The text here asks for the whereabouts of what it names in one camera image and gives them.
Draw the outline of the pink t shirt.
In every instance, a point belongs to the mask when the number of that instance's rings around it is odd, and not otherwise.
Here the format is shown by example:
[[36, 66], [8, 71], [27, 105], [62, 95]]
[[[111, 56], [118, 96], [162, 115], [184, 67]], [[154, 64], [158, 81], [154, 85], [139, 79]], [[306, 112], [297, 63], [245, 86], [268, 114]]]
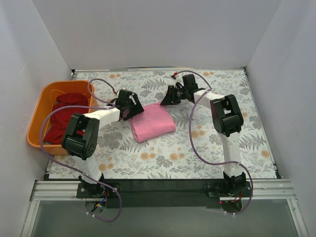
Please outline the pink t shirt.
[[146, 105], [144, 112], [129, 120], [138, 143], [176, 131], [176, 124], [165, 106], [160, 102]]

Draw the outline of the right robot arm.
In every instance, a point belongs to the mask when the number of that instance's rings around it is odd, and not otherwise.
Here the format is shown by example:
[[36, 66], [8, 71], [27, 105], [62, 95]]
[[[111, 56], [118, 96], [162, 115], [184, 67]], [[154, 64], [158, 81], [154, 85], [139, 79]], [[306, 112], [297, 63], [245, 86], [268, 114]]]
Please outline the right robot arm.
[[224, 161], [218, 163], [224, 167], [223, 192], [235, 196], [246, 186], [246, 174], [241, 165], [239, 137], [244, 120], [234, 95], [218, 95], [211, 89], [199, 87], [193, 74], [182, 77], [183, 83], [176, 82], [168, 86], [167, 94], [160, 103], [162, 106], [178, 105], [182, 100], [194, 103], [189, 124], [197, 105], [211, 110], [213, 126], [220, 135]]

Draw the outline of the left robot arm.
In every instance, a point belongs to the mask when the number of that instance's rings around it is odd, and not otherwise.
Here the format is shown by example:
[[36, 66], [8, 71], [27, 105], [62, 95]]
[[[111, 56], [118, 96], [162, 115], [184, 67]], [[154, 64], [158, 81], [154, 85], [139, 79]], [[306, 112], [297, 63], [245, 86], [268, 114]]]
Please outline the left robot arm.
[[138, 95], [122, 89], [113, 105], [100, 107], [87, 114], [75, 113], [71, 116], [62, 140], [62, 147], [72, 156], [81, 171], [79, 180], [83, 188], [93, 197], [101, 197], [105, 185], [100, 182], [103, 177], [93, 154], [97, 147], [99, 130], [113, 122], [126, 121], [144, 109]]

